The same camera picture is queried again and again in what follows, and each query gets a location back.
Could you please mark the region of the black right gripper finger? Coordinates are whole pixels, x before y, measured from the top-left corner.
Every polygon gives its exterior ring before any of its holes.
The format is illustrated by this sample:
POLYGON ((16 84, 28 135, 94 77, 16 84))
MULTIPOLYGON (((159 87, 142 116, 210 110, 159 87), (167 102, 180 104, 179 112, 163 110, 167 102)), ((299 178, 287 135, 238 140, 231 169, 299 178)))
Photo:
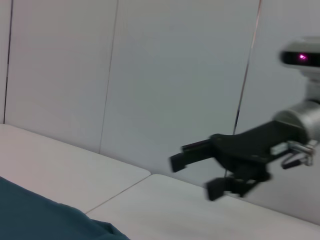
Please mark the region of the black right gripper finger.
POLYGON ((180 153, 169 158, 171 170, 173 173, 177 173, 193 163, 207 159, 217 160, 216 150, 217 140, 214 138, 184 145, 181 147, 180 153))
POLYGON ((216 201, 222 198, 226 192, 243 198, 258 184, 259 176, 257 174, 236 175, 234 173, 207 182, 205 188, 208 200, 216 201))

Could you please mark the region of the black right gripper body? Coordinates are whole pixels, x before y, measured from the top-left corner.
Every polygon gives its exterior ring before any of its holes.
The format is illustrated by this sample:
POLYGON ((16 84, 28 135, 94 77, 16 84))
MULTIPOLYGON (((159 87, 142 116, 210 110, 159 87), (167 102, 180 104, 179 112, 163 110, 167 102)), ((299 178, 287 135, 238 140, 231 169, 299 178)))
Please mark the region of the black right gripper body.
POLYGON ((271 148, 295 141, 304 142, 304 131, 297 126, 269 121, 235 135, 214 134, 210 137, 213 157, 235 179, 267 182, 271 179, 268 164, 289 151, 271 153, 271 148))

